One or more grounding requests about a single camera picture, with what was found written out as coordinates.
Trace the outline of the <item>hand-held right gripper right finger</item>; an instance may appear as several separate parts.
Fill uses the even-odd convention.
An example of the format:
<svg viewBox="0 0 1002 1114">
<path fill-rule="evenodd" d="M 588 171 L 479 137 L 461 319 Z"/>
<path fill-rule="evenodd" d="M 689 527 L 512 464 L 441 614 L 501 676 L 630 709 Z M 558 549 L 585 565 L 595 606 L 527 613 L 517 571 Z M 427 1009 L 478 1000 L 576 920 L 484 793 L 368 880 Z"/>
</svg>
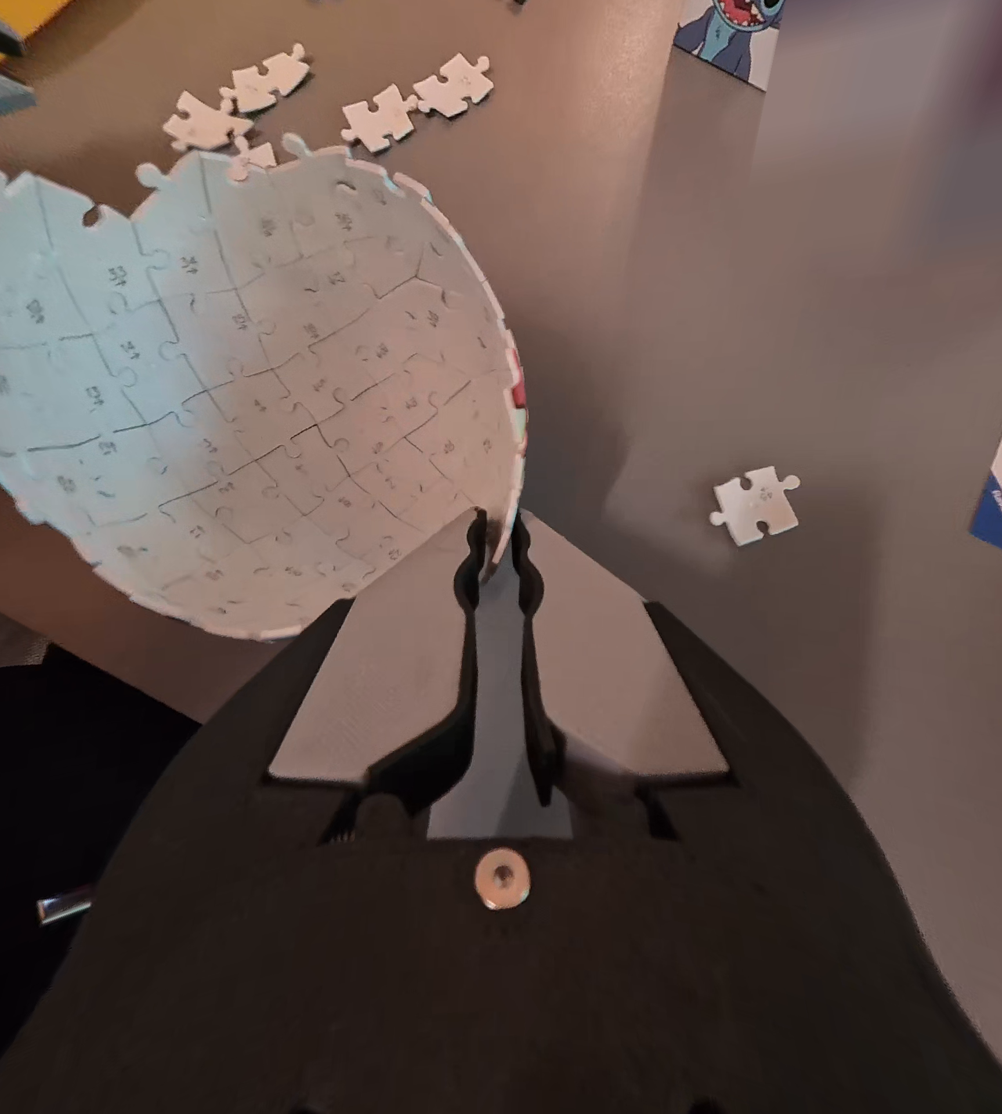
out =
<svg viewBox="0 0 1002 1114">
<path fill-rule="evenodd" d="M 646 600 L 533 515 L 510 532 L 525 752 L 542 805 L 566 782 L 662 786 L 729 773 Z"/>
</svg>

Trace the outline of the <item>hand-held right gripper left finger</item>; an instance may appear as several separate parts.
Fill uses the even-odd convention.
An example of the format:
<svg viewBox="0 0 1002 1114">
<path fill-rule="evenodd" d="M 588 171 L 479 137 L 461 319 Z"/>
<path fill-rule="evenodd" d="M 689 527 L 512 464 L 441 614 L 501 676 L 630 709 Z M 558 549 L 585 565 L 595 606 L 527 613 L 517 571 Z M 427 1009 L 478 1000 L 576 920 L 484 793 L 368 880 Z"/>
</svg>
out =
<svg viewBox="0 0 1002 1114">
<path fill-rule="evenodd" d="M 416 815 L 464 775 L 488 541 L 486 514 L 466 510 L 359 592 L 267 766 L 271 780 L 387 794 Z"/>
</svg>

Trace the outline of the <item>white puzzle piece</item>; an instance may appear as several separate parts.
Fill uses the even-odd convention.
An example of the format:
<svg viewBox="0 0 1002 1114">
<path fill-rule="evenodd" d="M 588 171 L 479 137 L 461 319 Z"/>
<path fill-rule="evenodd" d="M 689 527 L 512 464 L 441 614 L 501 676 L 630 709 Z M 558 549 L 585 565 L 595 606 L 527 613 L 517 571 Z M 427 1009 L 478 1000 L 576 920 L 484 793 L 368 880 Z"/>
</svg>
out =
<svg viewBox="0 0 1002 1114">
<path fill-rule="evenodd" d="M 799 487 L 800 477 L 780 477 L 774 466 L 750 469 L 716 485 L 717 508 L 709 520 L 724 527 L 738 547 L 787 532 L 800 524 L 789 501 Z"/>
</svg>

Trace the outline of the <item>blue puzzle ball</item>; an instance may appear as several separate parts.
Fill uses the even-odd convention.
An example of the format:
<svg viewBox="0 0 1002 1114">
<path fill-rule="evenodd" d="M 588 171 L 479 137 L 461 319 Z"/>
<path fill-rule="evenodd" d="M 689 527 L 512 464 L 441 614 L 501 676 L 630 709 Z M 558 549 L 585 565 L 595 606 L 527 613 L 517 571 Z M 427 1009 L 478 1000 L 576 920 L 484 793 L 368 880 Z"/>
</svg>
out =
<svg viewBox="0 0 1002 1114">
<path fill-rule="evenodd" d="M 465 511 L 508 546 L 518 348 L 422 184 L 193 152 L 132 213 L 0 172 L 0 486 L 136 604 L 303 631 Z"/>
</svg>

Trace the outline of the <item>group of white puzzle pieces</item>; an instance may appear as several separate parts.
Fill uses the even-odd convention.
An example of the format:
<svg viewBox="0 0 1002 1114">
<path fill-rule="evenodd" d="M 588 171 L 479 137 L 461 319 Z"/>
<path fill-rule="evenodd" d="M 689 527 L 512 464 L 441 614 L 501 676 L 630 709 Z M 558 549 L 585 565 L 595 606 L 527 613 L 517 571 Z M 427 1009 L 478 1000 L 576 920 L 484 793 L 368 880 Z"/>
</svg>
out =
<svg viewBox="0 0 1002 1114">
<path fill-rule="evenodd" d="M 471 104 L 480 104 L 493 91 L 490 71 L 489 58 L 469 60 L 457 53 L 437 74 L 415 82 L 408 94 L 389 85 L 362 102 L 347 104 L 341 138 L 347 148 L 360 145 L 370 154 L 380 154 L 414 131 L 415 114 L 453 119 Z M 260 63 L 232 70 L 230 85 L 218 89 L 217 106 L 202 102 L 189 91 L 181 92 L 162 129 L 179 154 L 231 150 L 230 178 L 246 180 L 251 168 L 267 172 L 278 166 L 271 141 L 249 143 L 255 117 L 296 92 L 311 74 L 305 47 L 295 43 Z"/>
</svg>

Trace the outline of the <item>cartoon printed puzzle box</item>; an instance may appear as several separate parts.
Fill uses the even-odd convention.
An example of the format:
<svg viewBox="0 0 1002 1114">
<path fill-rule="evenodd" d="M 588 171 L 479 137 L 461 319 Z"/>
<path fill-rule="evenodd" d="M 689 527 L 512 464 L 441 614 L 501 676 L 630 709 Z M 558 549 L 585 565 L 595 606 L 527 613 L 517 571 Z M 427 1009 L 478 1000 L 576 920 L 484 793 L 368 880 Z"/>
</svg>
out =
<svg viewBox="0 0 1002 1114">
<path fill-rule="evenodd" d="M 675 48 L 767 91 L 785 1 L 684 1 Z"/>
</svg>

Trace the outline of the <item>person's dark clothing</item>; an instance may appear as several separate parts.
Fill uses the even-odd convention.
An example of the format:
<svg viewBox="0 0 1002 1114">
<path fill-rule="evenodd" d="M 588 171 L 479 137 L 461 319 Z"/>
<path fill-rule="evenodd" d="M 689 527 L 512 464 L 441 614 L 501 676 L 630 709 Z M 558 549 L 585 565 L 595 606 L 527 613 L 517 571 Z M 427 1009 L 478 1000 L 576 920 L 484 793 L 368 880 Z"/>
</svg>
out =
<svg viewBox="0 0 1002 1114">
<path fill-rule="evenodd" d="M 51 646 L 0 667 L 0 1058 L 70 950 L 79 918 L 37 902 L 95 885 L 200 722 Z"/>
</svg>

